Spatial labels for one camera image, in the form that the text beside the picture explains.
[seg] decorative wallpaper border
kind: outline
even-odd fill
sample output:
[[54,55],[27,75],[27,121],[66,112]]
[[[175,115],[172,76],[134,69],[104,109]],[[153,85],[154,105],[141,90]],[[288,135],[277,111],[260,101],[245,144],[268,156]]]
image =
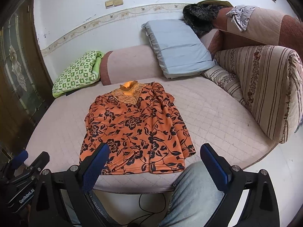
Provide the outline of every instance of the decorative wallpaper border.
[[122,19],[129,19],[139,15],[152,14],[152,13],[173,13],[173,12],[182,12],[183,8],[188,3],[162,3],[162,4],[151,4],[145,6],[139,6],[134,8],[128,8],[120,10],[114,13],[110,13],[104,16],[101,16],[97,19],[89,21],[83,25],[80,25],[76,29],[66,33],[64,36],[54,41],[51,45],[41,50],[43,56],[46,56],[53,52],[55,49],[59,48],[63,44],[67,43],[71,39],[86,33],[92,29],[98,28],[115,21]]

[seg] striped sofa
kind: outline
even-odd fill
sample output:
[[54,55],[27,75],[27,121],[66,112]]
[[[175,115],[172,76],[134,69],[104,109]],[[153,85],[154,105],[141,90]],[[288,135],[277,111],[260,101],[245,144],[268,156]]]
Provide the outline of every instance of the striped sofa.
[[303,25],[256,8],[240,32],[225,16],[230,10],[221,9],[201,38],[218,62],[203,75],[245,106],[270,139],[285,143],[302,118]]

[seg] screw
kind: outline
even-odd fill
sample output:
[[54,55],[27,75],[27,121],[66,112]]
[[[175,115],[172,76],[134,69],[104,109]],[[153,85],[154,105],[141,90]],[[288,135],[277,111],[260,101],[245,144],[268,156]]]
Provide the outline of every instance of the screw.
[[268,174],[268,172],[267,172],[265,169],[262,169],[262,170],[261,170],[261,173],[262,173],[264,176],[266,176],[266,175]]
[[232,168],[234,171],[236,171],[236,172],[238,172],[238,171],[241,170],[241,168],[240,168],[239,166],[237,166],[237,165],[233,165],[231,168]]
[[45,169],[45,170],[43,170],[43,172],[42,172],[43,175],[47,175],[48,173],[49,173],[49,169]]
[[71,166],[70,170],[72,172],[75,172],[76,170],[78,170],[78,166],[77,165],[73,165],[73,166]]

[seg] wall socket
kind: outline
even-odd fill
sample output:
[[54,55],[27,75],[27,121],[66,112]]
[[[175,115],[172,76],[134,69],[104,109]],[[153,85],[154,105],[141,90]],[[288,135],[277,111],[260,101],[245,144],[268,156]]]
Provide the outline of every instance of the wall socket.
[[120,6],[123,5],[123,0],[108,0],[105,2],[105,8],[110,8],[112,6]]

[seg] light blue pillow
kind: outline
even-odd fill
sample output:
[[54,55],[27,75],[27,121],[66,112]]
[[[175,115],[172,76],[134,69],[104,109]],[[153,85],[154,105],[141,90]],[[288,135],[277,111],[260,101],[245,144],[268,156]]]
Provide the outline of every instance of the light blue pillow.
[[150,20],[141,27],[166,78],[198,75],[215,66],[210,52],[182,20]]

